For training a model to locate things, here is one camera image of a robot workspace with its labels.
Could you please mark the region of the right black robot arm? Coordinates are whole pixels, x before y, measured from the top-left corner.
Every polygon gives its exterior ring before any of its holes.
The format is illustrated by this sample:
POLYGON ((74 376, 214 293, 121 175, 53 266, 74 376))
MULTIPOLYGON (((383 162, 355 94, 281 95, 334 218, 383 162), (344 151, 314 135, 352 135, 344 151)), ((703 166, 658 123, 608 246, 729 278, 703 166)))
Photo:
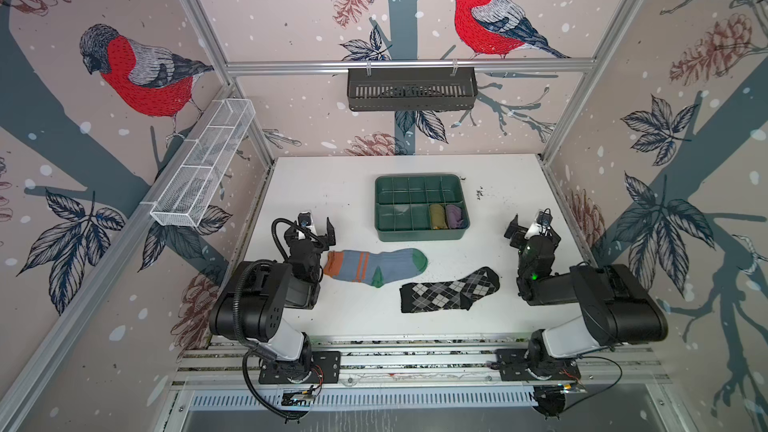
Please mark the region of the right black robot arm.
POLYGON ((567 273, 553 271, 561 237, 551 211, 541 211, 523 227, 517 219, 504 237, 518 250, 518 295, 530 306, 574 303, 580 315, 532 333, 523 363, 538 379, 568 370, 577 357, 625 344, 661 342, 668 323, 639 280, 624 265, 596 268, 586 262, 567 273))

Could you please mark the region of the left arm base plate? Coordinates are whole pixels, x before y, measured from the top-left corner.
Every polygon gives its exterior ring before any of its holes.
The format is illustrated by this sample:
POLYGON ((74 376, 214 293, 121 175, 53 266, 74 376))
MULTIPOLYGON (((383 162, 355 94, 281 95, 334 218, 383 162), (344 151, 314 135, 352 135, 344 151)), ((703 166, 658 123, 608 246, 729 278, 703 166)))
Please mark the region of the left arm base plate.
POLYGON ((339 351, 303 354, 296 361, 269 361, 261 366, 260 385, 336 384, 341 368, 339 351))

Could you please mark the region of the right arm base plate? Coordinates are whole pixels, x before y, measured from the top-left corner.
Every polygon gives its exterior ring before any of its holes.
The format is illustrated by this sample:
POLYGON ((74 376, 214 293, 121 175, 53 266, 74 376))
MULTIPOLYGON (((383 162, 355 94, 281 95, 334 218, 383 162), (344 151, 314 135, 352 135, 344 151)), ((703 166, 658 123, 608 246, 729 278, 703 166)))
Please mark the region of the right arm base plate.
POLYGON ((497 349, 494 362, 504 382, 522 381, 580 381, 581 373, 575 359, 557 359, 546 352, 538 356, 527 349, 497 349))

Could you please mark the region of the black grey argyle sock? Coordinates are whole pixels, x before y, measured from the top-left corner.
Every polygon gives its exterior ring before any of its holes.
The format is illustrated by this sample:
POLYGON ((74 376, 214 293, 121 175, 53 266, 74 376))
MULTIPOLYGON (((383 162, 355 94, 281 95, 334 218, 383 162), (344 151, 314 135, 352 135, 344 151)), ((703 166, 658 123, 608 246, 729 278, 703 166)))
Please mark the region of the black grey argyle sock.
POLYGON ((498 274, 481 267, 469 275, 446 282, 408 283, 400 288, 401 312, 469 310, 473 304, 500 288, 498 274))

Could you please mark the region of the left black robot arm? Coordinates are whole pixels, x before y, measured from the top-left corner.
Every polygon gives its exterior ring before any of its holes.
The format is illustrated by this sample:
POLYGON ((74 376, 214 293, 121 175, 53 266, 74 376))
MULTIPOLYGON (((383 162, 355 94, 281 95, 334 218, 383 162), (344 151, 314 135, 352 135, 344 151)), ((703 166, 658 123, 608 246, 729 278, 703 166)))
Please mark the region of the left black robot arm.
POLYGON ((240 263, 209 316, 215 336, 238 342, 262 360, 262 384, 320 383, 321 359, 314 359, 310 339, 283 320, 286 308, 311 310, 321 290, 321 256, 336 245, 335 229, 326 222, 318 235, 311 214, 295 221, 275 219, 270 228, 281 261, 240 263))

